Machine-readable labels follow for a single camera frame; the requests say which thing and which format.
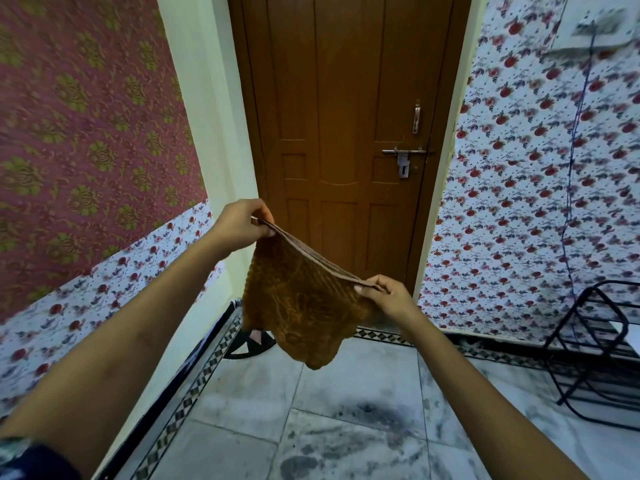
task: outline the floral wallpaper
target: floral wallpaper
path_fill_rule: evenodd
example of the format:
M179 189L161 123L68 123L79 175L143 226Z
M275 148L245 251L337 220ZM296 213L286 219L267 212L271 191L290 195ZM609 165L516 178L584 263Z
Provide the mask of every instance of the floral wallpaper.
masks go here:
M0 324L0 417L213 222L208 202L201 202ZM223 270L221 262L198 298Z
M573 303L561 233L588 55L546 53L562 8L488 4L419 298L443 329L541 343ZM640 282L639 42L596 51L578 119L564 236L576 294Z
M156 0L0 6L0 322L206 198Z

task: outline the hanging cord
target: hanging cord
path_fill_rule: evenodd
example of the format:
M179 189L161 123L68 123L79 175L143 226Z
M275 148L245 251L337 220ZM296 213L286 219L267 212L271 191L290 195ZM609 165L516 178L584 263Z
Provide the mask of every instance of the hanging cord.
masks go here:
M597 26L595 22L591 23L593 27L593 34L591 35L591 44L589 44L589 60L587 62L587 69L584 76L584 84L582 86L582 92L580 94L580 99L578 100L578 106L575 111L575 117L573 119L573 127L571 130L571 149L569 150L569 172L567 176L566 183L566 197L565 197L565 209L566 212L564 214L564 225L562 227L562 233L560 234L560 242L562 243L562 254L564 258L564 265L566 266L566 272L569 276L569 281L571 282L571 297L573 299L573 304L576 302L575 297L575 286L573 282L573 275L571 272L571 266L569 266L569 257L566 253L566 246L564 245L564 235L566 233L567 228L569 227L570 222L573 220L573 201L571 198L571 187L572 187L572 178L573 178L573 163L575 161L574 158L574 150L575 150L575 137L578 133L578 124L580 122L580 115L582 113L582 106L584 104L584 97L587 93L587 86L589 84L589 76L591 74L591 66L593 64L593 46L596 40L596 29ZM573 331L573 338L577 342L578 339L575 334L575 316L573 317L571 328Z

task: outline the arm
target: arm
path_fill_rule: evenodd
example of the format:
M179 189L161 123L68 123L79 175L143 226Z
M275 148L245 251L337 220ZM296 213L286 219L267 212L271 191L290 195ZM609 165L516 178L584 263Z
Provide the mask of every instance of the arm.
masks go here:
M208 233L52 368L0 437L32 438L91 478L216 263L273 235L252 225L252 214L273 222L260 199L227 205Z
M402 283L380 275L370 281L388 294L356 291L375 301L416 346L491 478L588 480L420 313Z

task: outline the wooden door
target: wooden door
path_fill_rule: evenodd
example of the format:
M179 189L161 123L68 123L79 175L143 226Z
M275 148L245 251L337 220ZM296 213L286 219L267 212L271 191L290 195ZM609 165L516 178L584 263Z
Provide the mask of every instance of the wooden door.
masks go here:
M405 279L425 158L437 156L412 155L400 178L383 150L428 148L451 7L242 0L269 207L363 278Z

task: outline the forearm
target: forearm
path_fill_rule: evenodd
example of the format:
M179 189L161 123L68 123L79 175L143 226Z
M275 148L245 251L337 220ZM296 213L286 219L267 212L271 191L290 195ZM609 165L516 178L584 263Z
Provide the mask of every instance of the forearm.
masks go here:
M43 442L90 478L220 258L205 237L56 364L0 436Z
M409 334L494 480L587 479L419 312Z

